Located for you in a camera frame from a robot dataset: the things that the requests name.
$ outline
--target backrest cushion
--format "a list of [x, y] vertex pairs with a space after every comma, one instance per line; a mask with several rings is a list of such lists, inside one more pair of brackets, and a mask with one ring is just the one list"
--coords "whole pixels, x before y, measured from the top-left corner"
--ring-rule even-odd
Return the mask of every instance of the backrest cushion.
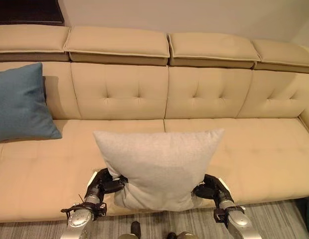
[[223, 33], [170, 33], [171, 66], [252, 68], [259, 61], [251, 41]]
[[77, 62], [164, 66], [169, 57], [163, 32], [97, 26], [72, 28], [66, 51]]
[[253, 44], [261, 58], [255, 69], [309, 73], [309, 47], [264, 39]]
[[251, 79], [245, 69], [169, 67], [165, 118], [234, 118]]
[[36, 24], [0, 25], [0, 61], [68, 61], [69, 28]]
[[[0, 71], [33, 62], [0, 62]], [[53, 119], [80, 119], [69, 62], [43, 62], [46, 103]]]
[[164, 117], [168, 68], [71, 63], [84, 120], [150, 120]]
[[295, 118], [309, 105], [309, 74], [253, 71], [239, 118]]

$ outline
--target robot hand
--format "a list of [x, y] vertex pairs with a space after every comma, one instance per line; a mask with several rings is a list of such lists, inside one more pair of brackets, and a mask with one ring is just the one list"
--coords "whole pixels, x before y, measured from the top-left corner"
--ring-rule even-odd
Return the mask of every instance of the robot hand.
[[193, 193], [198, 197], [214, 200], [215, 221], [224, 223], [234, 239], [262, 239], [244, 214], [244, 208], [234, 204], [229, 190], [218, 178], [206, 174]]

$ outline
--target sofa seam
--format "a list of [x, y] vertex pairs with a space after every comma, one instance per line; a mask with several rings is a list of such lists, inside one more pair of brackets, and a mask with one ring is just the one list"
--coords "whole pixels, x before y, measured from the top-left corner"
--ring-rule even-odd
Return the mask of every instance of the sofa seam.
[[73, 76], [73, 70], [72, 70], [73, 62], [70, 62], [69, 64], [70, 64], [71, 83], [72, 83], [74, 94], [75, 94], [75, 99], [76, 99], [76, 103], [77, 103], [77, 109], [78, 109], [78, 113], [79, 113], [80, 119], [82, 120], [83, 117], [82, 117], [82, 114], [80, 112], [80, 108], [79, 108], [79, 104], [78, 104], [78, 98], [77, 98], [77, 94], [76, 94], [76, 90], [75, 90], [75, 86], [74, 86], [74, 76]]
[[254, 70], [249, 70], [249, 71], [251, 71], [251, 77], [250, 77], [250, 84], [249, 84], [249, 88], [248, 88], [248, 91], [247, 91], [247, 93], [246, 93], [246, 95], [245, 95], [245, 99], [244, 99], [244, 101], [243, 101], [243, 103], [242, 103], [242, 106], [240, 107], [240, 109], [239, 109], [239, 111], [238, 111], [237, 115], [235, 116], [235, 118], [236, 118], [236, 119], [238, 118], [238, 116], [239, 116], [239, 115], [240, 115], [240, 113], [242, 112], [242, 109], [243, 109], [243, 107], [244, 107], [244, 106], [245, 106], [245, 104], [246, 104], [246, 101], [247, 101], [248, 95], [249, 95], [250, 90], [251, 90], [251, 85], [252, 85], [252, 81], [253, 81], [253, 74], [254, 74]]
[[167, 93], [166, 93], [166, 101], [165, 101], [165, 109], [164, 109], [164, 115], [163, 115], [163, 120], [166, 119], [166, 110], [168, 107], [168, 100], [169, 100], [169, 90], [170, 90], [170, 67], [166, 66], [167, 71], [168, 71], [168, 81], [167, 81]]

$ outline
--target white pillow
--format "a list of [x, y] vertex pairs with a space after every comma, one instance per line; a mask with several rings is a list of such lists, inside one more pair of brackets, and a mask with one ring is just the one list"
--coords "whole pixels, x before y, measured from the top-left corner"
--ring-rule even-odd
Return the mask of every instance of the white pillow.
[[193, 133], [112, 133], [94, 136], [113, 178], [128, 178], [115, 204], [183, 211], [201, 205], [192, 190], [203, 181], [223, 129]]

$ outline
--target blue pillow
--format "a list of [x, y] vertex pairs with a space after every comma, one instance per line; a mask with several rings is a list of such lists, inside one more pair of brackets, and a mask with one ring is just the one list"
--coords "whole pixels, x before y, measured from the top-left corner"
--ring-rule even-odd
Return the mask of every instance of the blue pillow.
[[0, 72], [0, 141], [28, 137], [61, 138], [45, 102], [41, 63]]

